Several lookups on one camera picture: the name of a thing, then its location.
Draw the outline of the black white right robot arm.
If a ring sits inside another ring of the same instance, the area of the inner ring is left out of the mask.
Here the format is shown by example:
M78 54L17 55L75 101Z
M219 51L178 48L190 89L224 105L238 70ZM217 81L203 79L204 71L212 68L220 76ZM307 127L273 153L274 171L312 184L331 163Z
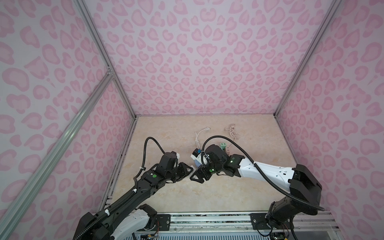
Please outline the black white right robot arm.
M273 231L281 229L285 240L289 236L296 239L293 220L297 214L315 216L325 211L321 207L323 187L306 166L297 164L290 168L260 163L233 140L222 138L241 153L229 154L221 146L209 145L205 141L202 147L196 148L191 154L198 167L190 168L190 179L200 184L213 175L256 179L267 182L284 195L281 200L270 204L264 217L253 220L253 228L259 235L272 238Z

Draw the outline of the green plug adapter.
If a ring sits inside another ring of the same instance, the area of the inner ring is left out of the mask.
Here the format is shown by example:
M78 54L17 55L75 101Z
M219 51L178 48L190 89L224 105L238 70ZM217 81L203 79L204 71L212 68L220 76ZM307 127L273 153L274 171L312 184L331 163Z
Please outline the green plug adapter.
M227 147L227 144L226 143L220 143L220 147L222 150L225 150Z

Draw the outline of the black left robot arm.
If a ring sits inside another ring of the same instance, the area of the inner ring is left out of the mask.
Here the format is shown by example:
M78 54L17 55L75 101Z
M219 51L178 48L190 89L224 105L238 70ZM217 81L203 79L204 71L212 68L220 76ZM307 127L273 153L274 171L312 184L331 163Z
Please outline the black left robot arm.
M134 186L104 210L82 216L73 238L123 240L138 230L157 231L157 212L144 201L166 184L179 182L193 172L179 158L176 152L163 152L158 164L149 169L141 166L134 176Z

